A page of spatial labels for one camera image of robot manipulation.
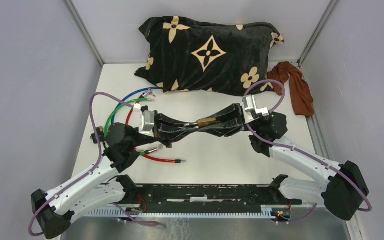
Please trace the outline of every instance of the green tube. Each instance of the green tube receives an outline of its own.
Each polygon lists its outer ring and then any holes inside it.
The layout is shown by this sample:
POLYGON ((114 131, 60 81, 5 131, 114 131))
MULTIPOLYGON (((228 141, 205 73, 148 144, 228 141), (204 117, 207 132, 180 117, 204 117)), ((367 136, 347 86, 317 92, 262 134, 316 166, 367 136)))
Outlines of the green tube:
MULTIPOLYGON (((133 100, 128 101, 127 103, 128 103, 128 104, 131 104, 131 103, 144 102, 144 101, 148 101, 148 98, 133 99, 133 100)), ((116 113, 117 113, 122 107, 124 107, 124 105, 120 105, 119 107, 117 107, 116 109, 114 109, 114 111, 109 115, 109 118, 108 118, 108 120, 107 120, 106 123, 105 123, 105 128, 104 128, 104 131, 103 131, 105 137, 108 135, 108 128, 110 128, 111 119, 113 118, 114 115, 116 115, 116 113)))

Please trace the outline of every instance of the pillow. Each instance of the pillow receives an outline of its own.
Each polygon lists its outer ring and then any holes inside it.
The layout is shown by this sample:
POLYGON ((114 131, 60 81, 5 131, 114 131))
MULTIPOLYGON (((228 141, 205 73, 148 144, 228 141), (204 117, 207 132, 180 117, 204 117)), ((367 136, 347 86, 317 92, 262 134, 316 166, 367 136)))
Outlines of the pillow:
MULTIPOLYGON (((135 75, 163 92, 205 90, 243 96, 266 79, 269 50, 285 41, 266 22, 220 25, 186 17, 148 19, 140 28, 150 44, 145 67, 135 75)), ((274 91, 271 83, 251 91, 274 91)))

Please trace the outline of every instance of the silver metal bracket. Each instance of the silver metal bracket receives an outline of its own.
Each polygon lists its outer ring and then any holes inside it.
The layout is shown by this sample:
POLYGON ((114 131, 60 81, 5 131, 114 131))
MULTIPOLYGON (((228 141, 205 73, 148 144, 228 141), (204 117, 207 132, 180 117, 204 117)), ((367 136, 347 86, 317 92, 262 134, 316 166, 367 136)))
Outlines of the silver metal bracket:
POLYGON ((265 117, 270 114, 267 107, 258 108, 254 95, 244 96, 242 98, 241 106, 243 108, 243 116, 246 124, 257 120, 259 117, 265 117))
POLYGON ((153 111, 143 111, 141 116, 142 122, 140 123, 139 133, 147 136, 154 136, 154 126, 155 126, 155 112, 153 111))

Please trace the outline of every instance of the red wire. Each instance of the red wire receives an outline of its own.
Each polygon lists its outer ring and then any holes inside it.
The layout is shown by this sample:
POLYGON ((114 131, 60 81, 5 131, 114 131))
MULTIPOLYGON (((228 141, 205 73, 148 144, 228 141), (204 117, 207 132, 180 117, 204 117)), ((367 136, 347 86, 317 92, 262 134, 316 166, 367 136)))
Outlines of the red wire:
POLYGON ((141 208, 141 206, 142 206, 142 201, 143 201, 143 203, 145 204, 145 207, 144 207, 142 213, 145 213, 145 211, 147 210, 147 202, 141 197, 140 194, 138 194, 138 195, 139 195, 139 201, 140 201, 140 204, 139 204, 140 207, 139 207, 139 208, 141 208))
MULTIPOLYGON (((132 113, 133 113, 133 108, 131 108, 130 112, 128 112, 128 115, 126 118, 126 125, 129 125, 129 121, 130 121, 130 117, 132 116, 132 113)), ((157 157, 148 156, 148 155, 143 155, 143 157, 152 161, 160 162, 160 163, 171 163, 171 164, 176 163, 175 160, 171 160, 171 159, 162 159, 162 158, 157 158, 157 157)))

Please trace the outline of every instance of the white table surface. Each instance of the white table surface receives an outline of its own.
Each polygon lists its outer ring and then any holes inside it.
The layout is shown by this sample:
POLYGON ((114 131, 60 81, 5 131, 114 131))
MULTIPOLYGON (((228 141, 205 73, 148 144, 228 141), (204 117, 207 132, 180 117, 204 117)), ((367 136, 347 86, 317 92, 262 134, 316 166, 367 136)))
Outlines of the white table surface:
MULTIPOLYGON (((269 71, 277 63, 269 64, 269 71)), ((105 92, 123 99, 142 88, 152 87, 145 79, 134 76, 145 64, 105 64, 99 79, 97 92, 105 92)), ((276 112, 287 115, 286 136, 297 145, 314 152, 306 118, 296 116, 292 109, 289 81, 285 85, 286 97, 276 112)), ((210 116, 225 107, 240 103, 241 98, 216 92, 191 91, 163 93, 155 90, 155 102, 147 103, 149 110, 184 122, 192 122, 210 116)), ((258 106, 269 109, 279 96, 274 92, 257 95, 258 106)), ((105 96, 97 96, 93 104, 96 126, 104 126, 117 102, 105 96)), ((115 122, 124 123, 129 109, 121 109, 115 122)), ((139 113, 134 112, 130 124, 139 125, 139 113)), ((75 163, 73 176, 89 167, 98 157, 98 146, 90 139, 90 117, 75 163)), ((308 176, 285 163, 257 154, 248 139, 249 132, 239 132, 232 137, 216 137, 206 133, 193 133, 170 149, 163 149, 152 156, 167 159, 187 160, 186 163, 161 163, 139 157, 132 167, 122 174, 129 175, 135 183, 155 184, 270 184, 280 174, 310 180, 308 176)))

